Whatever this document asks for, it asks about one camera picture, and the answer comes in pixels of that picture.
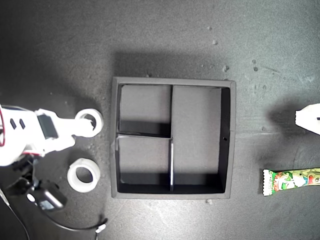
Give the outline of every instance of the snack wrapper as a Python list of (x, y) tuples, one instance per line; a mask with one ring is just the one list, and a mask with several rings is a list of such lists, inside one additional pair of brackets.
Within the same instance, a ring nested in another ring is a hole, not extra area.
[(320, 185), (320, 168), (274, 172), (263, 170), (263, 195), (269, 196), (280, 190)]

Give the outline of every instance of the dark gray table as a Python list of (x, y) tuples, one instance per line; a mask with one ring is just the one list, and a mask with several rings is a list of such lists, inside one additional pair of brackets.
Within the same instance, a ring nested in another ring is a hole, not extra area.
[[(111, 198), (113, 76), (237, 82), (230, 199), (210, 204)], [(48, 154), (36, 174), (58, 183), (67, 195), (65, 211), (54, 214), (60, 222), (85, 227), (106, 216), (101, 239), (319, 239), (320, 187), (263, 197), (261, 175), (263, 168), (320, 166), (320, 136), (295, 126), (295, 110), (320, 103), (319, 76), (319, 1), (0, 3), (0, 102), (49, 109), (60, 117), (94, 107), (105, 117), (100, 135)], [(67, 182), (69, 164), (78, 157), (92, 158), (101, 169), (98, 186), (89, 193), (78, 193)], [(15, 177), (10, 167), (0, 168), (2, 186)], [(92, 232), (53, 226), (24, 197), (11, 203), (33, 240), (93, 239)], [(24, 239), (1, 202), (0, 211), (1, 239)]]

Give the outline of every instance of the black wire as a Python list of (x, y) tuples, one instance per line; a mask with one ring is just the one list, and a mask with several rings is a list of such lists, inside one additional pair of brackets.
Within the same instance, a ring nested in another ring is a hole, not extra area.
[(50, 215), (47, 214), (47, 212), (45, 210), (43, 210), (40, 205), (37, 203), (36, 206), (40, 209), (40, 212), (46, 216), (54, 225), (56, 225), (57, 227), (60, 227), (62, 229), (66, 229), (72, 232), (79, 232), (79, 231), (86, 231), (86, 230), (93, 230), (93, 229), (97, 229), (98, 227), (100, 227), (101, 225), (105, 224), (107, 222), (107, 218), (105, 218), (101, 223), (93, 225), (93, 226), (89, 226), (89, 227), (84, 227), (84, 228), (76, 228), (76, 227), (70, 227), (70, 226), (65, 226), (59, 222), (57, 222), (56, 220), (54, 220)]
[(11, 210), (11, 212), (13, 213), (13, 215), (15, 216), (15, 218), (19, 221), (20, 225), (23, 227), (23, 230), (24, 230), (26, 239), (27, 239), (27, 240), (30, 240), (30, 236), (29, 236), (28, 230), (27, 230), (27, 228), (26, 228), (25, 223), (22, 221), (21, 217), (19, 217), (19, 216), (17, 215), (17, 213), (12, 209), (11, 206), (8, 206), (8, 208)]

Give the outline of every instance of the white ring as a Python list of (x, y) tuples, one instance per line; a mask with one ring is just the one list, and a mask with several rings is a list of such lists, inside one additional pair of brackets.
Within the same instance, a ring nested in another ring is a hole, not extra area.
[(93, 108), (83, 109), (79, 111), (75, 115), (74, 119), (84, 119), (87, 115), (91, 115), (95, 119), (95, 128), (93, 129), (93, 131), (86, 133), (83, 137), (92, 138), (101, 132), (102, 128), (104, 127), (104, 119), (101, 113)]
[[(92, 175), (92, 182), (83, 182), (77, 177), (77, 168), (88, 169)], [(74, 163), (70, 165), (67, 173), (67, 179), (70, 186), (79, 193), (87, 193), (93, 190), (99, 179), (100, 179), (100, 169), (99, 166), (92, 160), (86, 158), (79, 158)]]

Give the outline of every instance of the black box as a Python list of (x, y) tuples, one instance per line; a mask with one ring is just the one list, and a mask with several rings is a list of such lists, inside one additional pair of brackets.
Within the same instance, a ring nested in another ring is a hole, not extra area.
[(230, 197), (235, 82), (114, 77), (111, 114), (114, 198)]

